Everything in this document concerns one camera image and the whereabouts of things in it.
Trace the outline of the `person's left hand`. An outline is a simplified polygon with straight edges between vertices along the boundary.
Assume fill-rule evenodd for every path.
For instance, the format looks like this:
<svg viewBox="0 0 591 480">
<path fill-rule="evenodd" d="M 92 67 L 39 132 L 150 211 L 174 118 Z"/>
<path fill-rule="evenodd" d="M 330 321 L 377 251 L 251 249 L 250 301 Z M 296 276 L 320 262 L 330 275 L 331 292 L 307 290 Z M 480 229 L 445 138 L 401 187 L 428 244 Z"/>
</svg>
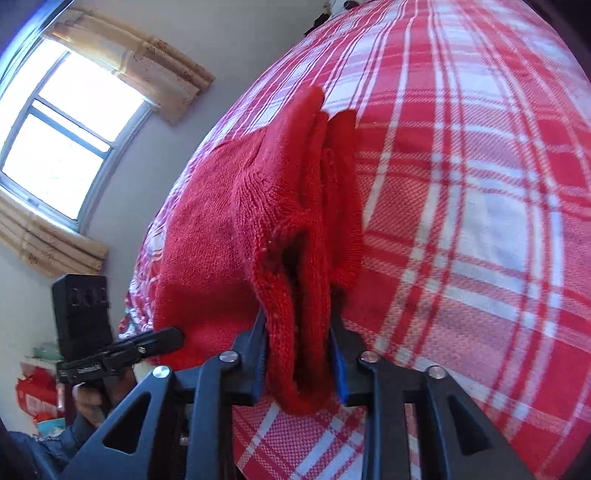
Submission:
<svg viewBox="0 0 591 480">
<path fill-rule="evenodd" d="M 93 427 L 98 428 L 136 385 L 133 370 L 126 368 L 117 377 L 76 385 L 72 390 L 74 405 Z"/>
</svg>

